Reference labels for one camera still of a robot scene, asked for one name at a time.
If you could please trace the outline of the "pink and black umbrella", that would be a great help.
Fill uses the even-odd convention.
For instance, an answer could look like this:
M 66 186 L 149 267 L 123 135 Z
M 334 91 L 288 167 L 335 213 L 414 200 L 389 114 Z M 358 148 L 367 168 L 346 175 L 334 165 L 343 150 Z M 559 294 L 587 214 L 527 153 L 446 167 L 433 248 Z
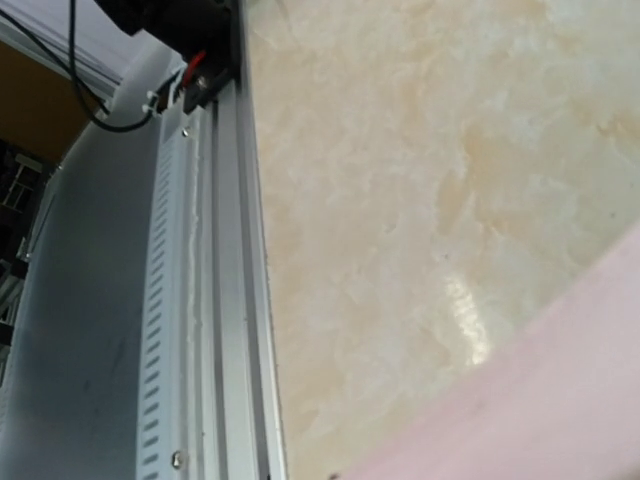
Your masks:
M 635 479 L 639 234 L 629 233 L 350 479 Z

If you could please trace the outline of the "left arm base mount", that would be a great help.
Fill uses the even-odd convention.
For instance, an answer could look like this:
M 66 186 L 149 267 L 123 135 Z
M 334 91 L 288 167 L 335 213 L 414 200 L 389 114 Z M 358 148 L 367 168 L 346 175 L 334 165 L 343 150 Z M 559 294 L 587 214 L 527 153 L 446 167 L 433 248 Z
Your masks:
M 183 112 L 213 102 L 240 72 L 240 3 L 210 0 L 99 1 L 126 34 L 145 31 L 186 62 Z

